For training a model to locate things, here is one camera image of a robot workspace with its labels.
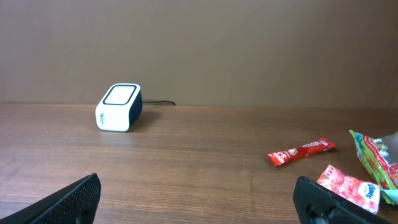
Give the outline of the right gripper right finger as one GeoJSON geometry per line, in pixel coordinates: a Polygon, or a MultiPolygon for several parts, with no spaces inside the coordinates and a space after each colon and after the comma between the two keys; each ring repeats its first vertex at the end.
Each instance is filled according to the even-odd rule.
{"type": "Polygon", "coordinates": [[[301,224],[391,224],[305,176],[297,179],[293,201],[301,224]]]}

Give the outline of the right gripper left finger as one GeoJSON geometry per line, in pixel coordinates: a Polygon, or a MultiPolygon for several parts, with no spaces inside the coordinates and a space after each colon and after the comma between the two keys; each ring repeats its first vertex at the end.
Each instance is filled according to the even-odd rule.
{"type": "Polygon", "coordinates": [[[1,219],[1,224],[92,224],[101,197],[93,173],[1,219]]]}

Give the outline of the small red candy box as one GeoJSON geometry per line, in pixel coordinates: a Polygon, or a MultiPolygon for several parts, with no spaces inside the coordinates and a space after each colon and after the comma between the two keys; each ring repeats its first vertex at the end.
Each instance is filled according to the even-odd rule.
{"type": "Polygon", "coordinates": [[[373,214],[379,211],[381,191],[374,183],[345,175],[332,165],[323,171],[317,183],[373,214]]]}

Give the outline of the red stick sachet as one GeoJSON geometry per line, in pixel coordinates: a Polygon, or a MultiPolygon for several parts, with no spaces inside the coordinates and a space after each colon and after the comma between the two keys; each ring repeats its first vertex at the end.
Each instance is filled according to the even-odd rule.
{"type": "Polygon", "coordinates": [[[305,144],[301,147],[270,153],[267,155],[267,157],[275,166],[281,166],[286,163],[296,161],[297,159],[302,159],[306,156],[311,156],[333,149],[335,146],[335,143],[327,140],[326,138],[320,138],[317,141],[305,144]]]}

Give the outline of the light blue tissue pack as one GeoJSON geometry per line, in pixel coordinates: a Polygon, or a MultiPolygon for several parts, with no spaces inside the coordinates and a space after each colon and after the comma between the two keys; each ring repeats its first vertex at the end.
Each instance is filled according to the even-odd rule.
{"type": "Polygon", "coordinates": [[[383,199],[390,205],[398,204],[398,190],[381,189],[383,199]]]}

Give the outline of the green Haribo gummy bag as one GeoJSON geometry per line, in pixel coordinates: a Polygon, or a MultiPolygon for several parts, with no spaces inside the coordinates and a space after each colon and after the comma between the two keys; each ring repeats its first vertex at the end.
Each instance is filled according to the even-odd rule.
{"type": "Polygon", "coordinates": [[[349,130],[357,157],[375,181],[386,190],[397,189],[397,133],[373,138],[349,130]]]}

